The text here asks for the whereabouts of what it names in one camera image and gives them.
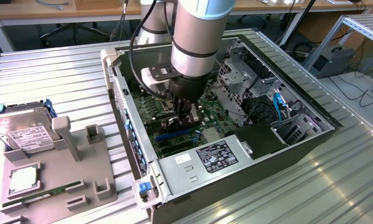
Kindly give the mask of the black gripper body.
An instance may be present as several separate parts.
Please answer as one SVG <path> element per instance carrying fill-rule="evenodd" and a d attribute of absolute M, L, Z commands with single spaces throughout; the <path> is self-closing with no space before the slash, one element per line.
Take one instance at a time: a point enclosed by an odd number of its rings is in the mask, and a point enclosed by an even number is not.
<path fill-rule="evenodd" d="M 182 100 L 196 103 L 206 92 L 208 74 L 199 77 L 180 76 L 170 81 L 170 92 Z"/>

